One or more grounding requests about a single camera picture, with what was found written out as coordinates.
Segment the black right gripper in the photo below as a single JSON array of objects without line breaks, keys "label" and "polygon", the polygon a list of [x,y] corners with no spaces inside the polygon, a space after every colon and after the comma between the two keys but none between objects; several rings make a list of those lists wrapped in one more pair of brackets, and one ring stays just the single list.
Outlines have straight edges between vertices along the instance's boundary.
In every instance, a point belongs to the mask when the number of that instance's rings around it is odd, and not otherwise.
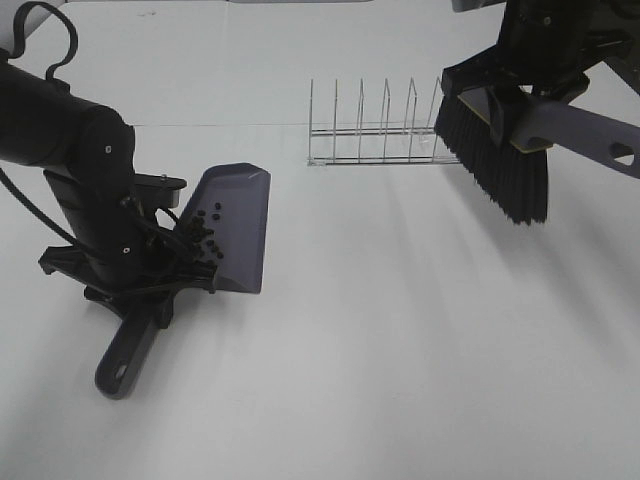
[{"label": "black right gripper", "polygon": [[512,143],[529,94],[580,95],[604,62],[633,85],[631,1],[508,1],[497,45],[442,71],[445,95],[487,88],[490,138]]}]

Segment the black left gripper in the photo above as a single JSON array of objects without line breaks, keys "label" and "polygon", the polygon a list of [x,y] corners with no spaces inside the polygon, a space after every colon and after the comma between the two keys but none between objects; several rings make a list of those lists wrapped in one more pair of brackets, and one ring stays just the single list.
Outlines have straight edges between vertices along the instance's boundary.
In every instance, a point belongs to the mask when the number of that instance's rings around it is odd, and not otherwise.
[{"label": "black left gripper", "polygon": [[[83,252],[73,246],[48,247],[38,260],[46,275],[58,272],[84,285],[86,300],[117,316],[149,307],[159,329],[169,327],[180,291],[215,292],[215,263],[194,263],[168,274],[188,248],[179,235],[157,223],[156,212],[171,208],[148,208],[136,197],[135,175],[112,192],[51,170],[44,176],[75,239],[86,247]],[[131,286],[121,290],[112,285]]]}]

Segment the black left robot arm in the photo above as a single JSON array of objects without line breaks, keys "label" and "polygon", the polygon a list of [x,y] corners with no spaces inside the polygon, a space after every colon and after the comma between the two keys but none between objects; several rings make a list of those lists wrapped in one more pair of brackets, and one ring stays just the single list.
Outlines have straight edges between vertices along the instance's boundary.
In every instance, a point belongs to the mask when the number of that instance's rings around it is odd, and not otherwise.
[{"label": "black left robot arm", "polygon": [[88,299],[117,313],[133,300],[216,289],[216,264],[156,219],[157,211],[176,207],[185,180],[137,173],[134,150],[135,131],[114,109],[1,61],[1,158],[42,169],[72,229],[66,233],[24,194],[15,195],[67,241],[47,248],[39,264],[47,275],[85,285]]}]

